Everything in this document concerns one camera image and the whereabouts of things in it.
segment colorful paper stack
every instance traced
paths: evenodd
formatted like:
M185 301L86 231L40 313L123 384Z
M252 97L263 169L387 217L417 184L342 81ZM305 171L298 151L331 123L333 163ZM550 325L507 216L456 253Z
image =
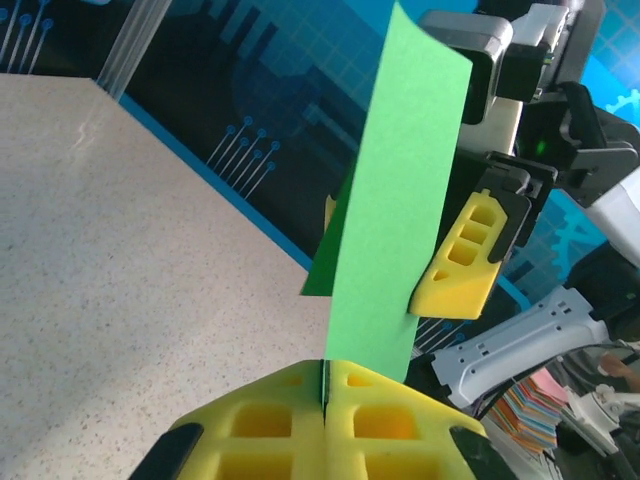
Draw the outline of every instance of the colorful paper stack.
M567 403L564 389L542 369L512 387L489 417L520 446L540 454L556 447L556 426Z

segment blue pin graphic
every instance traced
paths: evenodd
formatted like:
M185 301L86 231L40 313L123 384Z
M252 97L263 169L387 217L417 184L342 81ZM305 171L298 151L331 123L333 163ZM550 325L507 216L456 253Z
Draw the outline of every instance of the blue pin graphic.
M247 185L249 184L249 182L251 181L251 179L256 175L256 173L258 173L258 171L260 170L260 168L262 167L262 165L264 165L264 163L269 159L269 157L271 156L271 154L273 152L277 152L278 150L280 150L280 142L278 142L277 140L274 140L273 142L271 142L271 150L269 150L267 152L267 154L264 156L264 158L262 159L262 161L258 164L258 166L253 170L253 172L251 172L251 175L249 175L249 178L247 178L247 180L244 182L244 184L242 185L242 187L240 187L238 189L238 192L241 192L242 190L244 190Z
M253 165L256 162L256 160L260 160L261 158L262 158L262 151L261 150L254 150L253 151L253 157L251 157L251 159L247 162L245 167L242 169L242 172L240 172L240 175L238 175L238 178L236 178L235 182L233 182L233 185L231 185L231 188L235 189L236 185L238 184L240 179L244 176L244 174L247 173L247 170L249 170L251 165Z
M264 137L267 136L267 131L264 128L261 128L258 130L258 136L256 137L256 139L253 141L253 143L251 144L251 146L248 148L248 150L245 152L245 154L242 156L242 158L240 160L238 160L236 162L236 166L233 167L233 170L231 170L231 173L229 174L229 179L233 178L233 174L236 173L236 171L238 170L238 168L240 167L240 165L242 165L242 163L244 162L244 160L247 158L247 156L253 151L253 149L256 147L256 145L258 144L258 142L260 140L262 140ZM240 180L240 177L242 177L242 174L240 174L238 176L238 178L236 178L236 181L233 182L233 185L231 186L231 188L234 188L236 186L236 183L238 183L238 180Z
M33 22L33 27L31 27L31 33L29 34L29 38L27 39L27 45L24 47L24 51L22 52L22 59L20 60L20 66L18 67L18 72L22 72L22 67L24 67L25 62L27 61L27 57L29 56L29 50L31 50L31 45L33 44L33 40L36 36L36 31L38 30L38 24L40 23L40 19L42 18L42 14L44 12L44 8L51 2L51 0L39 0L38 3L40 7L38 8L38 13L36 14L36 19Z
M233 145L236 143L236 140L238 140L240 135L242 135L242 132L244 132L244 130L251 125L253 125L253 118L249 116L244 117L242 127L240 128L240 130L238 130L235 137L233 137L233 139L231 140L231 143L229 143L227 148L225 148L224 152L222 152L222 155L220 155L220 158L218 158L218 161L213 166L214 170L218 168L218 165L220 164L222 159L227 155L227 153L229 153L229 150L231 150L231 147L233 147Z
M233 160L238 156L238 154L240 153L240 150L242 150L243 148L247 148L249 146L249 139L247 137L242 137L240 139L240 142L238 142L238 148L236 148L236 151L233 152L233 155L231 155L231 158L227 161L227 163L225 164L225 166L222 168L222 171L220 172L220 177L222 177L222 174L225 172L225 170L227 168L229 168L229 165L231 165L231 162L233 162ZM247 156L248 151L244 154L244 156L240 159L240 161L244 160L244 158Z
M18 19L18 23L20 25L20 30L18 32L18 38L16 38L15 43L13 44L13 51L11 52L11 57L9 58L9 64L7 65L7 73L11 72L11 67L13 66L13 62L16 59L16 55L18 54L18 49L20 48L20 43L22 42L22 37L24 37L24 31L31 24L33 18L28 13L24 15L20 15Z
M269 172L273 172L275 169L276 169L275 162L267 163L267 168L264 170L262 175L260 175L258 180L256 180L256 183L254 183L253 187L251 187L251 190L249 190L247 194L244 196L244 199L246 200L247 198L249 198L249 195L251 195L253 191L256 189L256 187L262 183L262 180L264 180L264 177L266 177Z
M227 128L225 129L225 134L224 137L222 137L222 140L220 140L220 142L218 142L218 145L216 146L215 150L213 151L213 153L211 155L209 155L209 158L207 159L207 161L205 162L205 165L209 165L209 162L213 159L213 157L216 156L216 153L218 153L218 150L220 150L220 148L222 147L222 145L224 144L224 142L227 141L227 139L233 135L234 133L236 133L236 127L234 127L233 125L227 125Z
M31 58L31 65L29 65L29 71L27 72L29 75L31 74L31 72L33 72L33 67L36 66L36 62L38 61L38 57L40 56L40 50L42 50L42 45L44 45L44 39L47 37L47 33L52 28L53 28L53 20L50 18L45 18L40 24L40 29L42 30L42 33L40 34L40 40L38 40L36 51L33 52L33 57Z
M15 26L16 19L18 18L18 12L20 11L20 4L22 0L16 0L16 4L13 7L13 12L11 12L11 19L9 20L9 25L7 26L7 31L4 32L4 40L2 40L2 48L0 48L0 63L4 60L4 55L7 53L7 48L9 47L9 39L11 38L11 34L13 33L13 27Z

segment gear graphic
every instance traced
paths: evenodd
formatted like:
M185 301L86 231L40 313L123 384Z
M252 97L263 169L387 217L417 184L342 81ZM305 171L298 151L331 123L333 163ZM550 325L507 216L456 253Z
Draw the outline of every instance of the gear graphic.
M615 114L618 112L618 110L629 105L633 106L634 123L640 123L640 91L635 88L631 90L631 95L629 95L628 97L619 95L618 102L615 105L605 105L605 110L609 113Z
M558 243L551 246L551 250L556 252L556 259L551 262L558 267L558 280L566 280L571 272L571 261L569 259L569 249L572 243L582 243L591 247L601 245L606 239L580 211L567 213L564 216L565 227L556 230Z

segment green paper strip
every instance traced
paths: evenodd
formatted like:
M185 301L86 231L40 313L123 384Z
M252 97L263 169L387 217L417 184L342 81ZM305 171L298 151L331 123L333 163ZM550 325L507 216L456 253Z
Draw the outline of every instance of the green paper strip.
M336 209L331 216L329 227L322 237L318 251L313 257L309 276L304 283L304 287L302 287L302 295L330 297L333 292L340 242L342 240L344 221L347 216L349 197L351 196L353 172L354 165L352 164L340 189Z
M471 63L396 2L356 163L331 302L327 359L404 381Z

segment speckled countertop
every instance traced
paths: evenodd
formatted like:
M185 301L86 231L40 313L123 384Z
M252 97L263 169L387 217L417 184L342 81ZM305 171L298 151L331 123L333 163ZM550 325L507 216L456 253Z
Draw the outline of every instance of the speckled countertop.
M324 351L305 272L91 81L0 75L0 478L126 478Z

